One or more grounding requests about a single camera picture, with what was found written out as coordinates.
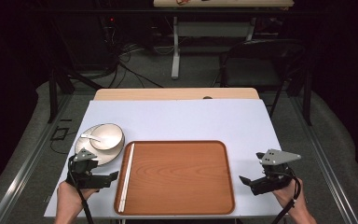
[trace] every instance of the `gray carpet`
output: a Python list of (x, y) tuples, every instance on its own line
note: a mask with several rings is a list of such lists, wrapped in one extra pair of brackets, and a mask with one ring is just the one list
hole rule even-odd
[[(210, 87), (218, 74), (217, 54), (195, 53), (191, 50), (182, 50), (180, 77), (171, 80), (172, 55), (162, 55), (143, 50), (134, 51), (126, 65), (134, 72), (148, 77), (164, 87)], [(109, 86), (113, 75), (98, 77), (95, 82)], [(47, 203), (46, 198), (53, 193), (57, 180), (64, 166), (66, 155), (74, 142), (75, 133), (87, 109), (88, 101), (92, 99), (93, 90), (83, 83), (74, 80), (76, 93), (73, 96), (62, 96), (68, 103), (63, 105), (57, 122), (47, 125), (48, 120), (48, 85), (38, 89), (39, 102), (12, 159), (0, 178), (0, 202), (4, 198), (7, 188), (20, 170), (27, 156), (33, 153), (35, 146), (41, 146), (41, 157), (27, 181), (22, 194), (14, 204), (7, 217), (7, 223), (52, 223), (53, 220), (43, 217)], [(119, 68), (117, 79), (112, 87), (119, 88), (155, 88), (153, 84), (143, 79), (141, 81), (130, 72)], [(262, 94), (263, 99), (269, 100), (269, 94)], [(290, 165), (296, 174), (305, 182), (305, 192), (312, 214), (318, 223), (345, 223), (340, 207), (332, 194), (326, 177), (318, 163), (314, 144), (307, 135), (302, 118), (296, 112), (294, 101), (285, 94), (281, 97), (275, 111), (272, 123), (283, 150), (294, 152), (302, 156), (301, 161), (294, 161)], [(312, 130), (323, 147), (325, 156), (334, 170), (343, 192), (348, 196), (349, 204), (358, 218), (358, 165), (354, 161), (354, 145), (345, 128), (337, 120), (334, 113), (316, 94), (312, 96), (311, 105)], [(67, 131), (69, 134), (63, 140), (59, 138)], [(47, 136), (47, 141), (39, 140)], [(270, 223), (273, 217), (249, 218), (243, 223)], [(110, 220), (96, 220), (97, 223), (111, 223)]]

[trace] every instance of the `table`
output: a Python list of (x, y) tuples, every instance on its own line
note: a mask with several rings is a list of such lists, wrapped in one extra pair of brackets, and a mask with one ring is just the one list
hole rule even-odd
[[(202, 100), (205, 96), (213, 99)], [(126, 144), (137, 140), (218, 140), (227, 147), (232, 176), (235, 209), (221, 216), (120, 216), (113, 209), (117, 181), (108, 189), (101, 189), (89, 199), (94, 218), (236, 218), (276, 216), (281, 207), (271, 193), (254, 196), (238, 175), (257, 179), (263, 176), (256, 152), (280, 145), (264, 103), (254, 89), (122, 89), (99, 90), (79, 127), (76, 139), (89, 127), (114, 122), (126, 136)], [(68, 158), (74, 154), (74, 147)], [(105, 165), (92, 170), (95, 175), (118, 171), (122, 153)], [(66, 178), (63, 165), (60, 183)], [(45, 213), (55, 217), (56, 193)]]
[[(292, 0), (191, 0), (179, 6), (176, 0), (154, 0), (154, 7), (291, 7)], [(172, 79), (179, 78), (179, 36), (232, 36), (251, 40), (255, 28), (255, 18), (249, 21), (208, 22), (179, 21), (173, 18), (173, 61)]]

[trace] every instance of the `wire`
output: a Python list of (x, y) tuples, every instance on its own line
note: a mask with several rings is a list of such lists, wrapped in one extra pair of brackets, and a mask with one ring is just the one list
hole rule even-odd
[[(67, 136), (67, 135), (69, 135), (69, 134), (74, 134), (74, 133), (77, 133), (77, 132), (67, 133), (66, 135), (58, 136), (58, 137), (56, 137), (56, 138), (65, 137), (65, 136)], [(58, 153), (58, 154), (62, 154), (62, 155), (68, 155), (67, 152), (60, 152), (60, 151), (58, 151), (58, 150), (56, 150), (56, 149), (53, 148), (53, 143), (54, 143), (55, 141), (57, 141), (57, 140), (50, 140), (50, 141), (51, 141), (51, 142), (50, 142), (50, 149), (51, 149), (53, 152)]]
[(115, 33), (116, 33), (116, 27), (113, 27), (112, 37), (110, 38), (110, 40), (112, 41), (112, 45), (115, 45), (115, 40), (113, 38), (115, 36)]
[[(127, 63), (127, 62), (130, 61), (131, 53), (132, 53), (132, 52), (135, 52), (135, 51), (138, 51), (138, 50), (144, 50), (144, 48), (131, 49), (132, 47), (135, 47), (135, 46), (137, 46), (137, 45), (136, 45), (136, 44), (132, 44), (132, 45), (130, 45), (129, 47), (125, 47), (125, 49), (123, 49), (124, 52), (121, 53), (120, 55), (118, 55), (118, 58), (119, 58), (122, 62)], [(128, 59), (127, 61), (122, 60), (121, 57), (124, 56), (124, 55), (127, 55), (127, 54), (129, 54), (129, 59)]]
[(119, 63), (119, 65), (120, 65), (121, 67), (127, 69), (129, 72), (133, 73), (134, 75), (136, 75), (140, 81), (141, 81), (141, 79), (140, 79), (139, 77), (141, 77), (141, 78), (143, 78), (143, 79), (146, 79), (146, 80), (149, 81), (150, 83), (152, 83), (152, 84), (154, 84), (154, 85), (156, 85), (156, 86), (158, 86), (158, 87), (160, 87), (160, 88), (164, 88), (163, 86), (161, 86), (161, 85), (159, 85), (158, 83), (156, 83), (156, 82), (150, 80), (149, 78), (144, 77), (144, 76), (142, 76), (142, 75), (140, 75), (140, 74), (138, 74), (138, 73), (135, 73), (134, 71), (130, 70), (130, 68), (128, 68), (125, 64)]
[(83, 209), (84, 209), (84, 213), (86, 214), (87, 221), (88, 221), (89, 224), (93, 224), (94, 222), (93, 222), (93, 220), (92, 220), (91, 212), (90, 212), (90, 210), (89, 210), (89, 205), (87, 204), (87, 201), (86, 201), (86, 199), (85, 199), (84, 196), (83, 196), (83, 193), (82, 193), (81, 190), (79, 189), (79, 187), (78, 187), (78, 185), (77, 185), (77, 181), (75, 181), (74, 177), (72, 176), (72, 169), (71, 169), (72, 167), (71, 167), (71, 165), (72, 165), (72, 161), (74, 160), (74, 157), (75, 157), (75, 156), (76, 156), (76, 155), (71, 156), (71, 157), (69, 158), (69, 160), (68, 160), (68, 174), (69, 174), (69, 176), (71, 177), (72, 182), (73, 182), (74, 185), (75, 185), (75, 189), (76, 189), (78, 195), (80, 196), (81, 204), (83, 205)]
[[(115, 69), (116, 69), (116, 66), (113, 65), (111, 67), (108, 67), (105, 71), (101, 72), (101, 74), (88, 75), (88, 74), (82, 73), (80, 75), (82, 75), (83, 77), (86, 77), (87, 79), (93, 80), (93, 79), (98, 79), (98, 78), (102, 78), (102, 77), (108, 77), (109, 75), (111, 75), (114, 72)], [(76, 80), (76, 81), (73, 81), (73, 84), (80, 82), (78, 80), (78, 78), (76, 78), (76, 77), (69, 77), (69, 78)]]
[(126, 76), (126, 74), (127, 74), (127, 70), (124, 70), (123, 77), (122, 77), (121, 80), (118, 82), (118, 84), (114, 87), (114, 89), (117, 89), (117, 88), (120, 86), (120, 84), (121, 84), (121, 82), (123, 82), (124, 77)]
[(116, 77), (117, 77), (117, 70), (118, 70), (118, 68), (116, 68), (116, 72), (115, 72), (115, 74), (113, 75), (112, 81), (111, 81), (111, 82), (109, 83), (109, 85), (107, 86), (107, 89), (110, 89), (110, 88), (112, 87), (113, 83), (115, 82)]
[[(183, 42), (185, 42), (186, 40), (188, 39), (191, 39), (192, 37), (184, 37), (179, 43), (178, 43), (178, 46), (181, 45)], [(166, 55), (166, 54), (170, 54), (171, 52), (173, 52), (173, 49), (174, 49), (174, 45), (171, 45), (171, 46), (158, 46), (158, 47), (153, 47), (154, 51), (157, 53), (157, 54), (161, 54), (161, 55)], [(167, 52), (161, 52), (161, 51), (158, 51), (157, 49), (170, 49), (170, 51), (167, 51)]]
[(283, 216), (292, 208), (294, 207), (296, 200), (298, 198), (298, 196), (301, 193), (301, 183), (300, 181), (297, 179), (297, 177), (294, 175), (293, 170), (291, 170), (292, 175), (286, 174), (286, 173), (278, 173), (278, 172), (266, 172), (266, 175), (284, 175), (284, 176), (288, 176), (291, 179), (294, 179), (296, 181), (296, 186), (295, 186), (295, 194), (293, 196), (293, 199), (283, 208), (283, 210), (280, 212), (280, 214), (278, 214), (275, 219), (272, 221), (272, 224), (277, 224), (282, 218)]
[(173, 34), (173, 28), (172, 28), (170, 22), (168, 21), (167, 17), (164, 17), (164, 19), (165, 19), (165, 21), (167, 22), (168, 26), (170, 26), (171, 31), (172, 31), (172, 34)]

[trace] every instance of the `hand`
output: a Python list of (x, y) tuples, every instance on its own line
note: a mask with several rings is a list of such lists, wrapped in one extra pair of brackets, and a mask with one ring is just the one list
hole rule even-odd
[[(294, 207), (292, 207), (288, 213), (295, 223), (314, 224), (316, 223), (316, 220), (308, 211), (307, 203), (305, 201), (303, 181), (301, 179), (298, 179), (298, 181), (301, 184), (301, 192)], [(293, 196), (295, 195), (295, 188), (296, 181), (292, 180), (286, 188), (272, 191), (281, 207), (285, 207), (293, 199)]]
[[(81, 192), (85, 200), (97, 189), (82, 189)], [(77, 215), (83, 209), (81, 199), (76, 189), (62, 181), (57, 188), (57, 213), (54, 223), (66, 224), (75, 221)]]

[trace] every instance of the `black chair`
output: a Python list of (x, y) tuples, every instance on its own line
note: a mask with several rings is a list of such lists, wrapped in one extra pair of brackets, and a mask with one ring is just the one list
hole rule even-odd
[(272, 117), (283, 85), (301, 69), (305, 48), (294, 39), (244, 41), (220, 55), (220, 87), (246, 87), (276, 91)]

